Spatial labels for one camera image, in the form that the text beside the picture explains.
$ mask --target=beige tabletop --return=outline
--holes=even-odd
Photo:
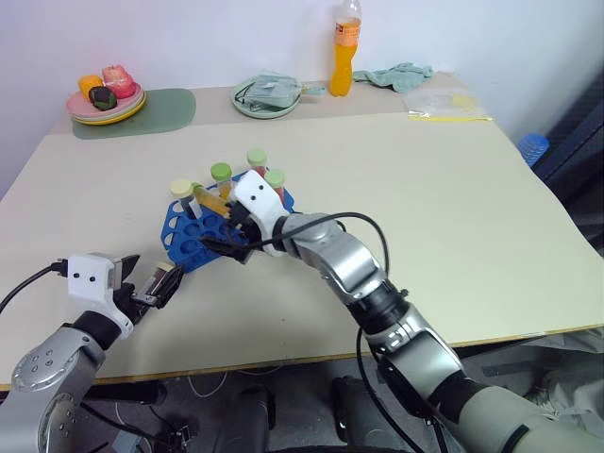
[[[256,121],[237,113],[227,93],[195,91],[193,124],[163,134],[82,141],[62,118],[0,202],[0,294],[55,258],[92,251],[141,254],[132,276],[140,284],[166,258],[159,234],[170,181],[210,183],[217,160],[243,171],[246,150],[262,146],[285,171],[298,210],[355,210],[382,226],[391,280],[449,342],[604,322],[601,257],[495,123],[410,121],[400,95],[363,86]],[[222,113],[206,113],[212,102]],[[346,224],[381,260],[372,229]],[[74,315],[60,277],[15,297],[0,316],[0,383]],[[164,310],[111,348],[98,376],[341,357],[353,352],[355,331],[301,261],[220,259],[186,275]]]

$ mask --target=green cloth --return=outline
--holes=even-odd
[[[355,82],[370,83],[379,87],[392,87],[396,92],[408,92],[432,77],[432,68],[420,68],[412,63],[400,63],[394,68],[380,71],[355,71]]]
[[[189,90],[170,88],[150,90],[147,102],[130,118],[104,126],[74,122],[74,135],[83,140],[157,134],[187,126],[195,115],[195,96]]]

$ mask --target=floor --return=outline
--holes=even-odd
[[[487,384],[500,385],[517,394],[526,394],[543,374],[560,366],[569,352],[551,347],[514,345],[495,352],[483,353],[464,359],[466,373],[473,379]],[[378,381],[376,367],[371,358],[365,358],[367,374],[395,420],[427,452],[437,452],[433,431],[422,420],[411,417],[397,404],[388,387]],[[210,452],[221,420],[228,413],[233,397],[252,384],[267,386],[277,400],[277,423],[270,433],[270,449],[308,445],[342,445],[338,439],[327,395],[335,377],[358,377],[354,360],[323,361],[310,364],[290,365],[276,370],[264,370],[260,376],[248,372],[233,371],[211,375],[170,378],[163,381],[167,396],[154,410],[169,420],[186,420],[194,434],[189,451]],[[136,425],[147,432],[157,433],[161,421],[148,406],[137,403],[91,402],[106,416]],[[118,430],[96,420],[81,411],[78,430],[75,433],[75,450],[89,452],[109,442],[101,452],[115,451],[111,443]],[[446,433],[449,451],[462,451]],[[148,445],[141,443],[143,451]]]

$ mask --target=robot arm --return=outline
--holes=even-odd
[[[123,280],[138,258],[91,254],[68,259],[63,276],[82,312],[15,367],[10,393],[0,406],[1,453],[71,451],[76,408],[105,361],[104,351],[126,338],[150,307],[163,307],[182,279],[183,269],[176,267],[155,274],[137,294]]]
[[[380,354],[378,370],[407,411],[434,414],[470,452],[601,451],[595,437],[558,423],[526,399],[468,378],[455,352],[363,243],[333,220],[300,230],[325,215],[283,212],[277,194],[265,186],[250,171],[234,191],[261,238],[281,238],[263,245],[264,251],[286,252],[319,272]]]

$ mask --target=orange bottle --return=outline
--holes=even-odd
[[[334,39],[335,69],[329,82],[333,96],[346,96],[352,85],[352,58],[357,52],[361,31],[359,0],[344,0],[338,8]]]

